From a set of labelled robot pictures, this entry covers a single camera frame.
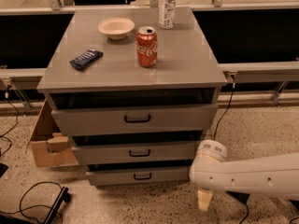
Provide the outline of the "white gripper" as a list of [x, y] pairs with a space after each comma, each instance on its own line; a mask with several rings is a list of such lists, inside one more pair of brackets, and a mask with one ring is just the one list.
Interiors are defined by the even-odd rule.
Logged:
[[203, 140], [197, 148], [195, 158], [190, 168], [190, 180], [197, 190], [198, 207], [201, 211], [207, 211], [212, 200], [214, 189], [216, 166], [225, 162], [227, 148], [214, 140]]

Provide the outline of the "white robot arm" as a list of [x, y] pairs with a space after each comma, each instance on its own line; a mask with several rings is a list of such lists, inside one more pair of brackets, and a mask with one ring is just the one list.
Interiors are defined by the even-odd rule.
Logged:
[[226, 147], [214, 140], [203, 140], [190, 169], [190, 180], [197, 187], [198, 207], [206, 211], [212, 191], [230, 194], [262, 194], [299, 202], [299, 153], [242, 161], [226, 161]]

